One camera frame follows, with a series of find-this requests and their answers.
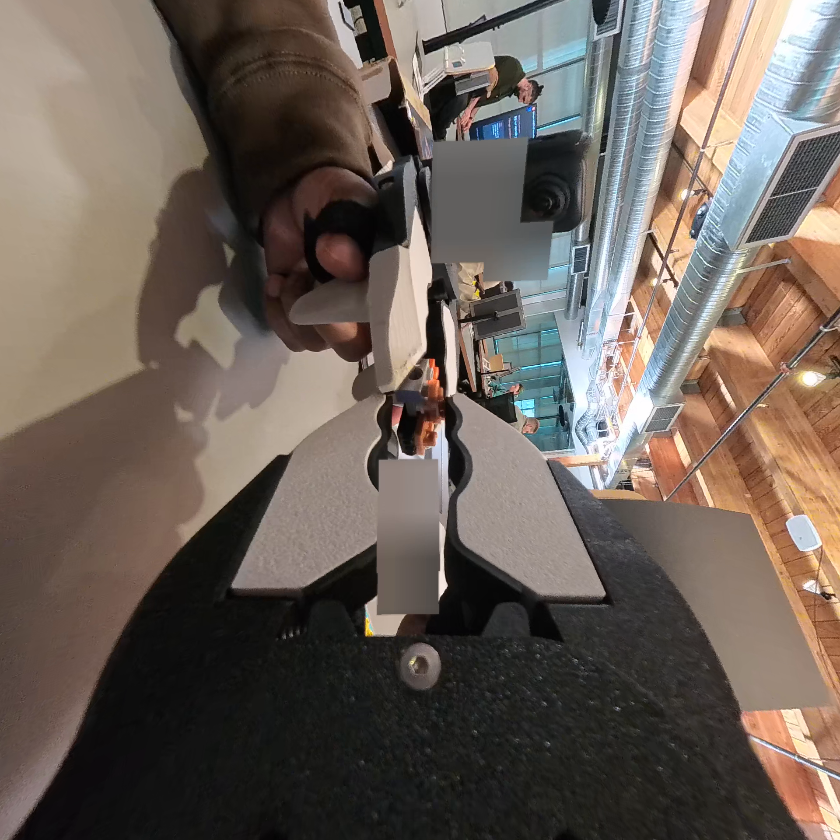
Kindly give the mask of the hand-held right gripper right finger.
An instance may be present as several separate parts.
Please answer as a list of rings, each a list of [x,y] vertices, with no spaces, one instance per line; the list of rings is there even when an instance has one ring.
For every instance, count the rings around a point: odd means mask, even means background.
[[[517,593],[547,603],[603,602],[605,588],[548,461],[467,396],[456,394],[448,406],[453,547]]]

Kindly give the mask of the computer monitor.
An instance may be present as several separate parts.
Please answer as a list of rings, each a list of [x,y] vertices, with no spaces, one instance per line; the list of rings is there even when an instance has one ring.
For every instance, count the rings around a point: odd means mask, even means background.
[[[520,106],[494,117],[480,119],[469,128],[469,140],[513,140],[537,136],[537,105]]]

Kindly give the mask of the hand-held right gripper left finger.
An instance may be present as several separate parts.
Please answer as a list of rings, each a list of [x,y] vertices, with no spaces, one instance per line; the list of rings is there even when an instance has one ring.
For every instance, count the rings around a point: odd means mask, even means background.
[[[378,490],[369,460],[384,395],[329,420],[291,453],[232,583],[238,595],[304,595],[375,544]]]

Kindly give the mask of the person's left hand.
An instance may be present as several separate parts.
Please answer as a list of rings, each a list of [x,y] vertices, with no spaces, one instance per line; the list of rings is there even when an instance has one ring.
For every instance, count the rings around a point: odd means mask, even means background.
[[[289,318],[294,303],[316,284],[305,256],[305,220],[341,201],[372,207],[377,195],[363,178],[330,166],[305,175],[268,206],[261,228],[267,273],[264,307],[268,326],[290,351],[333,350],[341,359],[356,363],[371,351],[367,324],[298,325]]]

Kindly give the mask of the silver air duct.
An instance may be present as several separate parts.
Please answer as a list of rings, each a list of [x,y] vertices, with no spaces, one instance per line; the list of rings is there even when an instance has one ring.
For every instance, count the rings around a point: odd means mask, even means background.
[[[584,313],[588,361],[621,329],[708,7],[625,2]]]
[[[839,2],[792,2],[611,457],[629,477],[758,250],[790,238],[838,170]]]

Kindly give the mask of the person's left forearm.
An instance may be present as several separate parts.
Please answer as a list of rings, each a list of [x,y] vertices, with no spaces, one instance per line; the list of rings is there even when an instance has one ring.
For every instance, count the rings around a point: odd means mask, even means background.
[[[156,1],[223,152],[239,221],[322,167],[372,178],[359,71],[323,1]]]

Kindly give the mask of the grey desk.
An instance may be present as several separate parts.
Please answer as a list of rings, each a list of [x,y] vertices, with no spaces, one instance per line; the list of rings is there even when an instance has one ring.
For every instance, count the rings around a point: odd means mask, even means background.
[[[259,256],[150,2],[2,2],[2,838],[135,607],[358,366],[251,315]]]

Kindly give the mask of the orange brick assembly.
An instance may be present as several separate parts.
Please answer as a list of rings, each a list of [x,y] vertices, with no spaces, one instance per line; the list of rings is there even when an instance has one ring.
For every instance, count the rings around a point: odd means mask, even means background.
[[[423,358],[392,395],[392,440],[397,456],[426,458],[443,432],[445,383],[434,358]]]

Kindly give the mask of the grey panel on stand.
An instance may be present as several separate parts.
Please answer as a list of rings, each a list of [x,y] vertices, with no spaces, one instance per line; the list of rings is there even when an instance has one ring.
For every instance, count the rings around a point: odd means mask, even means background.
[[[470,325],[476,341],[495,339],[526,325],[522,296],[516,288],[475,300],[468,312],[462,322]]]

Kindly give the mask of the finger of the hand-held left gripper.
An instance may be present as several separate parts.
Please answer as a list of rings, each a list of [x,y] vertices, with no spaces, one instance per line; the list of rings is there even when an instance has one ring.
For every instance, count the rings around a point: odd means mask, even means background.
[[[449,305],[441,306],[441,324],[444,335],[444,361],[441,363],[441,369],[445,378],[445,396],[450,398],[457,393],[459,383],[460,330],[457,318]]]
[[[375,381],[395,392],[427,348],[427,290],[432,264],[426,245],[393,246],[369,265],[367,306]]]

